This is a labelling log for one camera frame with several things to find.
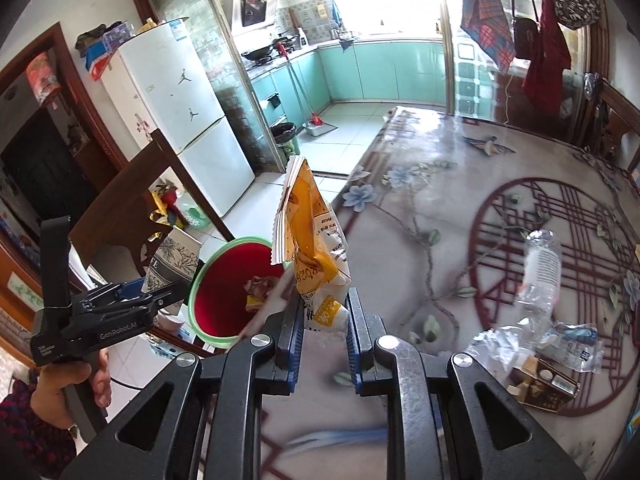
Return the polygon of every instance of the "sleeve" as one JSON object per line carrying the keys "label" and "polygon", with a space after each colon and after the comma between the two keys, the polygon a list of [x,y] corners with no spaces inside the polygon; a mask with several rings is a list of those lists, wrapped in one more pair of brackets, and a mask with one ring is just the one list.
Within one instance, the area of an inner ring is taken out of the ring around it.
{"label": "sleeve", "polygon": [[0,402],[0,420],[34,469],[47,478],[59,478],[76,456],[76,444],[68,430],[40,420],[31,409],[32,390],[15,381],[13,391]]}

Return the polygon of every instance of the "metal screw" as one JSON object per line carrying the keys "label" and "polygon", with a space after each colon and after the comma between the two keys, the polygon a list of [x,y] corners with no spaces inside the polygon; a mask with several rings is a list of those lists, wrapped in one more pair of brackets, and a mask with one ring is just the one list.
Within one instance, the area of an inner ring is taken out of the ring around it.
{"label": "metal screw", "polygon": [[271,338],[266,334],[256,334],[251,338],[251,344],[257,347],[267,346],[271,342]]}
{"label": "metal screw", "polygon": [[383,335],[378,338],[378,344],[387,350],[393,350],[400,344],[400,341],[397,337],[393,337],[392,335]]}
{"label": "metal screw", "polygon": [[197,359],[198,358],[195,355],[185,352],[184,354],[180,354],[177,358],[175,358],[175,363],[181,368],[188,368],[194,365]]}
{"label": "metal screw", "polygon": [[469,368],[474,362],[469,354],[455,354],[453,356],[453,364],[461,368]]}

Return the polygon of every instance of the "white refrigerator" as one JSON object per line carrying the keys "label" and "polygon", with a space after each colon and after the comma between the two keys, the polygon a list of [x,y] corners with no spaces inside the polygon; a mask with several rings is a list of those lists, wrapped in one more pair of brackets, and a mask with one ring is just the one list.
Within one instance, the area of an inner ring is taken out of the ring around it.
{"label": "white refrigerator", "polygon": [[121,45],[101,79],[140,148],[159,128],[213,209],[227,213],[255,176],[183,21]]}

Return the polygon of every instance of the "dining table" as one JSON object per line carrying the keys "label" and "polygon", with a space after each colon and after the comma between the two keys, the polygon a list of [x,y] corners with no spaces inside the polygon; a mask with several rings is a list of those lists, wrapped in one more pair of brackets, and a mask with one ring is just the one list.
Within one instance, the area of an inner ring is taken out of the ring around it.
{"label": "dining table", "polygon": [[[580,383],[559,412],[526,409],[599,478],[638,403],[640,194],[630,175],[548,137],[397,106],[332,207],[364,311],[443,358],[518,321],[526,237],[558,237],[553,318],[597,327],[604,356],[599,373],[557,365]],[[263,480],[385,479],[386,417],[385,397],[355,394],[344,336],[306,332],[295,393],[263,400]]]}

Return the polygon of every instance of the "green bin rim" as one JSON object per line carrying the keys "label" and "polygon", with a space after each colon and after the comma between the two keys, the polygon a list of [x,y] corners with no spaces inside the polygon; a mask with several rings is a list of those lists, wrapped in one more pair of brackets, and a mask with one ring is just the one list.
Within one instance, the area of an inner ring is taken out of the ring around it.
{"label": "green bin rim", "polygon": [[213,262],[215,262],[220,256],[222,256],[222,254],[226,253],[228,250],[231,250],[234,247],[238,247],[238,245],[249,244],[249,243],[265,245],[268,248],[271,247],[270,241],[257,236],[245,236],[241,238],[236,238],[235,240],[232,240],[226,243],[225,245],[220,247],[213,254],[212,257],[208,259],[206,264],[204,264],[204,266],[202,267],[202,270],[198,273],[198,277],[196,278],[195,282],[193,282],[193,286],[191,287],[191,292],[189,293],[189,301],[187,302],[187,314],[189,317],[189,325],[191,325],[191,328],[195,330],[195,333],[198,335],[200,339],[202,339],[206,344],[209,344],[216,348],[223,348],[223,349],[231,348],[233,345],[236,344],[236,342],[238,342],[239,337],[237,335],[229,336],[229,337],[218,337],[218,336],[209,335],[206,332],[204,332],[198,325],[196,321],[195,312],[194,312],[196,295],[198,293],[198,289],[200,288],[200,283],[202,282],[204,275],[206,274],[209,267],[213,264]]}

